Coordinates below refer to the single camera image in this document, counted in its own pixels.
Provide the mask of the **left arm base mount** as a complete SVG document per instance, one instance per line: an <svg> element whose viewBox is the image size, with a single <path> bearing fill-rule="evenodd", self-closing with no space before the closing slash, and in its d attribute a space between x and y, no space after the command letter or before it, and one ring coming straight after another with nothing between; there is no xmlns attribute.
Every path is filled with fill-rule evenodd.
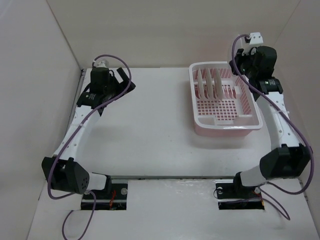
<svg viewBox="0 0 320 240"><path fill-rule="evenodd" d="M125 211L127 209L128 181L114 179L111 190L94 190L96 211Z"/></svg>

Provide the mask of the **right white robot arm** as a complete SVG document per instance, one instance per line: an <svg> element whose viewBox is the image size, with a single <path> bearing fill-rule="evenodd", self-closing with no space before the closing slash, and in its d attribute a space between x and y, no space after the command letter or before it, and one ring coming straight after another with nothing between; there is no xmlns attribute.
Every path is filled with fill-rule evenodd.
<svg viewBox="0 0 320 240"><path fill-rule="evenodd" d="M219 199L258 197L274 179L300 176L313 166L312 149L290 121L283 88L273 77L276 50L268 46L233 49L231 61L189 66L195 132L204 137L244 137L265 120L271 150L259 165L238 172L230 183L218 183Z"/></svg>

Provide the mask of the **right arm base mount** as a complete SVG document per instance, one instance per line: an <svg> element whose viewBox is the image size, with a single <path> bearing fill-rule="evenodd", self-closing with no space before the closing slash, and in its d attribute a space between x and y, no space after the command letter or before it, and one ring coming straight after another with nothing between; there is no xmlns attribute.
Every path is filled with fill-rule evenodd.
<svg viewBox="0 0 320 240"><path fill-rule="evenodd" d="M236 187L233 182L217 181L214 190L219 210L264 210L257 187Z"/></svg>

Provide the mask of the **white plate with characters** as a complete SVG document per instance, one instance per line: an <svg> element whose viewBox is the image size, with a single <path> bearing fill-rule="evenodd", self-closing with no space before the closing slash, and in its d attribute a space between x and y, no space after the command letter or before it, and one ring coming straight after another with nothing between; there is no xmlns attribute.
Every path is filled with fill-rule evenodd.
<svg viewBox="0 0 320 240"><path fill-rule="evenodd" d="M214 69L214 89L216 97L221 101L223 99L223 87L220 71L218 68Z"/></svg>

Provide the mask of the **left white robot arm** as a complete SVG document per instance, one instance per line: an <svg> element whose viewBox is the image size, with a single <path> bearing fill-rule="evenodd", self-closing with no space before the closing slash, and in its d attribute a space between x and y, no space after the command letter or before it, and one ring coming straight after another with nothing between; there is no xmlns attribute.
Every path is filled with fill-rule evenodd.
<svg viewBox="0 0 320 240"><path fill-rule="evenodd" d="M135 89L131 73L123 68L112 70L105 66L93 67L89 79L76 101L72 122L57 150L42 160L41 167L51 199L58 199L53 191L67 196L94 191L100 198L111 195L110 176L86 170L80 159L88 137L101 118L107 105Z"/></svg>

